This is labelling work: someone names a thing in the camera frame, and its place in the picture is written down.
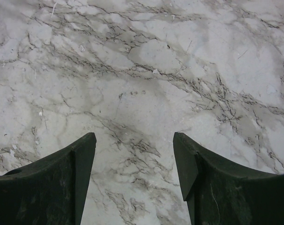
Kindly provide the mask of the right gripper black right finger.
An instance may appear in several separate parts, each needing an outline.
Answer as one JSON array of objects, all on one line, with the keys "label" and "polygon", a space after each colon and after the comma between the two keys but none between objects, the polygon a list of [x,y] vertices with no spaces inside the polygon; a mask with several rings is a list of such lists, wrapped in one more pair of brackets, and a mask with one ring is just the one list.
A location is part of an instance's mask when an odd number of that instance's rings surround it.
[{"label": "right gripper black right finger", "polygon": [[284,225],[284,174],[237,164],[184,133],[173,149],[193,225]]}]

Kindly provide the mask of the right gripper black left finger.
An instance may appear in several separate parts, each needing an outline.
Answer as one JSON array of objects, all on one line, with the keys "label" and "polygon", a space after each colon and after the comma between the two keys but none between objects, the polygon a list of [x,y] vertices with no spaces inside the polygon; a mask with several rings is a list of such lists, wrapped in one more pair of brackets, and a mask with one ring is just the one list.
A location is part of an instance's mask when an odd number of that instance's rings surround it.
[{"label": "right gripper black left finger", "polygon": [[89,132],[0,176],[0,225],[79,225],[96,149]]}]

